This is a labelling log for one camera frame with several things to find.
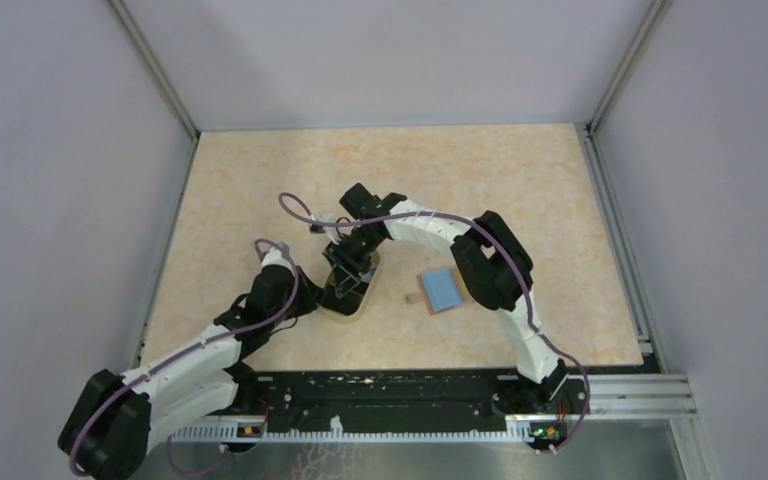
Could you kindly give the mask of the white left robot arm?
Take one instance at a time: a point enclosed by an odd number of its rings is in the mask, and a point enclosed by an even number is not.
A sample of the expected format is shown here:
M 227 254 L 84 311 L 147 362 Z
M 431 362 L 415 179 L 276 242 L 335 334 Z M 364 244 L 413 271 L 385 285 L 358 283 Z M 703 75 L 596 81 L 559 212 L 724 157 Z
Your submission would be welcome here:
M 193 421 L 228 407 L 252 411 L 260 388 L 246 378 L 244 359 L 323 298 L 301 267 L 271 249 L 249 290 L 193 339 L 142 367 L 102 369 L 87 380 L 57 439 L 71 473 L 127 479 L 158 443 Z

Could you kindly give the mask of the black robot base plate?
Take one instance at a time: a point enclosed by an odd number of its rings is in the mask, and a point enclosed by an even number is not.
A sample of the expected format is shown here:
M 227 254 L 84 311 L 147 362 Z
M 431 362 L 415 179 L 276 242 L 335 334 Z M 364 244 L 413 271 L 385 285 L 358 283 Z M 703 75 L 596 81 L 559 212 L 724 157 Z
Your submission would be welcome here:
M 502 431 L 516 414 L 574 423 L 585 411 L 584 386 L 569 378 L 558 395 L 535 401 L 513 368 L 262 371 L 247 376 L 225 414 L 267 416 L 269 433 L 313 433 L 338 418 L 348 433 Z

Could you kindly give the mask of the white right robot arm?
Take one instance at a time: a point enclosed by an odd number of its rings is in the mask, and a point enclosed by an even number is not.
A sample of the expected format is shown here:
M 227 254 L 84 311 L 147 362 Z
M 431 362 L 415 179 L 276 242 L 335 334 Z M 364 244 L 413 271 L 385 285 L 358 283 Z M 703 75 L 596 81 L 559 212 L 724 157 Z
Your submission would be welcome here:
M 380 266 L 378 247 L 406 241 L 452 255 L 463 285 L 482 307 L 501 320 L 524 378 L 523 398 L 536 412 L 550 411 L 562 398 L 567 374 L 561 356 L 539 336 L 533 309 L 533 262 L 503 218 L 486 211 L 475 219 L 427 209 L 398 193 L 384 198 L 362 184 L 340 200 L 357 226 L 336 228 L 332 215 L 318 217 L 330 242 L 323 255 L 330 265 L 323 307 L 343 317 L 359 312 Z

